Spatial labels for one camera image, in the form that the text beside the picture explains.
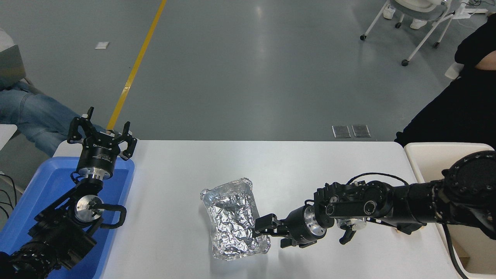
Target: black cable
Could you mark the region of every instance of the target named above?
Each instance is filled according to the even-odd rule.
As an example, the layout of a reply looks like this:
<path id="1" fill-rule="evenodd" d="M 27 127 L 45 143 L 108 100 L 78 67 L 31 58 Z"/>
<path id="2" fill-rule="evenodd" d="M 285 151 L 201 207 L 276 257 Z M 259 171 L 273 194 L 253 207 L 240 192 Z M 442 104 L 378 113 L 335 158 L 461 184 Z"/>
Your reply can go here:
<path id="1" fill-rule="evenodd" d="M 467 4 L 467 6 L 480 6 L 482 3 L 486 3 L 486 4 L 489 4 L 491 6 L 494 6 L 495 4 L 494 3 L 489 3 L 489 2 L 486 2 L 486 1 L 483 1 L 483 0 L 474 0 L 474 3 L 473 4 L 470 4 L 471 2 L 468 1 L 468 2 L 462 2 L 462 4 Z"/>
<path id="2" fill-rule="evenodd" d="M 12 206 L 12 200 L 10 199 L 10 195 L 5 190 L 2 189 L 0 189 L 0 192 L 4 192 L 7 195 L 8 202 L 10 203 L 10 206 Z"/>
<path id="3" fill-rule="evenodd" d="M 362 177 L 362 176 L 366 176 L 366 175 L 373 175 L 373 174 L 376 174 L 376 175 L 383 175 L 383 176 L 388 176 L 388 177 L 392 177 L 394 179 L 397 179 L 401 182 L 403 182 L 405 185 L 408 185 L 408 182 L 406 182 L 404 179 L 402 178 L 399 178 L 397 177 L 396 175 L 392 175 L 392 174 L 387 174 L 387 173 L 381 173 L 381 172 L 366 172 L 366 173 L 362 173 L 362 174 L 359 174 L 355 177 L 353 177 L 352 179 L 350 179 L 346 184 L 351 184 L 353 182 L 353 180 L 359 178 L 359 177 Z"/>
<path id="4" fill-rule="evenodd" d="M 12 188 L 14 189 L 14 200 L 15 200 L 15 205 L 17 205 L 17 191 L 15 189 L 15 184 L 14 184 L 14 180 L 12 179 L 12 177 L 6 175 L 6 174 L 0 174 L 1 176 L 5 176 L 5 177 L 8 177 L 10 179 L 10 181 L 12 182 Z"/>
<path id="5" fill-rule="evenodd" d="M 8 215 L 7 211 L 2 206 L 0 206 L 0 209 L 3 210 L 3 212 L 5 212 L 5 215 L 7 215 L 7 219 L 9 219 L 10 216 Z"/>
<path id="6" fill-rule="evenodd" d="M 70 178 L 74 182 L 74 184 L 78 184 L 79 183 L 78 178 L 83 177 L 81 175 L 80 176 L 77 176 L 77 177 L 74 177 L 74 174 L 76 174 L 76 173 L 77 173 L 77 171 L 73 171 L 73 172 L 70 173 Z"/>
<path id="7" fill-rule="evenodd" d="M 14 207 L 11 204 L 4 203 L 4 202 L 0 202 L 0 204 L 8 205 L 8 206 L 10 206 L 12 208 L 12 210 L 14 210 Z"/>
<path id="8" fill-rule="evenodd" d="M 468 279 L 468 277 L 463 273 L 462 269 L 458 265 L 458 262 L 456 261 L 456 256 L 455 256 L 455 252 L 453 251 L 453 243 L 451 242 L 451 235 L 449 234 L 448 225 L 443 224 L 442 228 L 444 230 L 444 234 L 446 235 L 446 244 L 448 245 L 449 257 L 451 258 L 451 262 L 453 263 L 453 266 L 455 267 L 456 271 L 463 279 Z"/>

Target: gray floor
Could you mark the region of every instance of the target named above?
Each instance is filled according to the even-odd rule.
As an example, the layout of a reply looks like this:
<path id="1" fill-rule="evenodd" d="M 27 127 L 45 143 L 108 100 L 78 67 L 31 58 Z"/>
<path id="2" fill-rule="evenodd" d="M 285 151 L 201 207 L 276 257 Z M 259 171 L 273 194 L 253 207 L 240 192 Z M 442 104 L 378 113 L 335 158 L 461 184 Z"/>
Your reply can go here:
<path id="1" fill-rule="evenodd" d="M 4 1 L 0 27 L 20 46 L 28 76 L 49 96 L 105 126 L 160 4 L 156 1 Z M 456 46 L 486 17 L 436 30 L 379 19 L 383 0 L 169 0 L 116 129 L 145 140 L 337 140 L 332 125 L 367 124 L 393 140 L 448 84 Z M 106 50 L 97 42 L 110 41 Z M 25 188 L 48 157 L 23 136 L 0 170 Z"/>

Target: aluminum foil package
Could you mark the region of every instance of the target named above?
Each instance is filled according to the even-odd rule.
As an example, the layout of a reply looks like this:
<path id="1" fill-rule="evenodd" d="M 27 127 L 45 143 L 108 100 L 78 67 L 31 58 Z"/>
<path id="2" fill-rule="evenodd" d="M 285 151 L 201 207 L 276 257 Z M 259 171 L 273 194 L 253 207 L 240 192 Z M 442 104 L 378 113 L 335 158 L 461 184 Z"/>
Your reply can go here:
<path id="1" fill-rule="evenodd" d="M 214 258 L 231 261 L 269 251 L 268 236 L 251 236 L 255 219 L 259 217 L 252 190 L 251 181 L 241 178 L 201 191 L 200 199 L 212 225 L 210 237 Z"/>

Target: gray chair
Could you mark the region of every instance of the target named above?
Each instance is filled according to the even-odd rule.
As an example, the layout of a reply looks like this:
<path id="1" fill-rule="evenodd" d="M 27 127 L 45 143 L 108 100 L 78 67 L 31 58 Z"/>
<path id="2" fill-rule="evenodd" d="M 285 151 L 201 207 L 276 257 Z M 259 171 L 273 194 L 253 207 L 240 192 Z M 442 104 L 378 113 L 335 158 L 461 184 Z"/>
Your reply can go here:
<path id="1" fill-rule="evenodd" d="M 402 13 L 400 20 L 395 24 L 396 28 L 401 27 L 401 23 L 405 15 L 411 16 L 416 19 L 432 22 L 433 23 L 432 28 L 425 35 L 424 39 L 418 44 L 418 46 L 411 53 L 411 55 L 407 59 L 404 59 L 401 62 L 401 65 L 407 66 L 410 60 L 422 47 L 422 45 L 430 37 L 430 35 L 434 32 L 437 26 L 441 22 L 449 20 L 441 36 L 439 37 L 437 42 L 434 43 L 434 48 L 437 48 L 439 46 L 442 38 L 444 37 L 444 34 L 446 33 L 446 30 L 448 29 L 449 24 L 453 19 L 452 12 L 455 9 L 451 5 L 451 2 L 452 0 L 387 0 L 386 3 L 384 3 L 384 5 L 382 6 L 377 16 L 375 17 L 375 19 L 373 20 L 372 24 L 367 29 L 367 31 L 360 36 L 360 40 L 364 41 L 367 38 L 369 32 L 372 30 L 373 26 L 381 16 L 382 12 L 384 11 L 384 9 L 388 7 L 389 4 L 393 4 L 393 6 Z"/>

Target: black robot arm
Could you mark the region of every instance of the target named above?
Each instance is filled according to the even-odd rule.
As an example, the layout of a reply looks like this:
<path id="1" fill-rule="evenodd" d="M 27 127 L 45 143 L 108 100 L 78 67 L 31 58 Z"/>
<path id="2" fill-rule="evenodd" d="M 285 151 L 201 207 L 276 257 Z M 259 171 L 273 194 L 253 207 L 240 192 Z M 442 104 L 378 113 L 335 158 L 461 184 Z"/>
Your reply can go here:
<path id="1" fill-rule="evenodd" d="M 307 247 L 335 223 L 346 244 L 355 232 L 374 222 L 411 234 L 427 223 L 480 228 L 496 239 L 496 152 L 481 151 L 442 172 L 444 179 L 393 187 L 381 181 L 325 184 L 283 220 L 269 214 L 255 220 L 253 235 L 282 236 L 281 247 Z"/>
<path id="2" fill-rule="evenodd" d="M 71 269 L 96 245 L 92 238 L 96 230 L 123 225 L 125 207 L 105 204 L 98 193 L 103 189 L 103 180 L 112 177 L 117 156 L 129 159 L 137 140 L 129 132 L 129 122 L 117 137 L 99 133 L 91 124 L 92 113 L 93 107 L 87 115 L 72 120 L 67 139 L 69 143 L 83 144 L 75 171 L 82 179 L 75 180 L 74 188 L 36 215 L 37 223 L 28 232 L 31 241 L 11 255 L 0 252 L 1 278 L 44 279 L 62 266 Z M 84 139 L 79 127 L 84 130 Z M 127 149 L 121 152 L 119 143 L 123 141 Z M 104 210 L 119 211 L 119 221 L 103 223 Z"/>

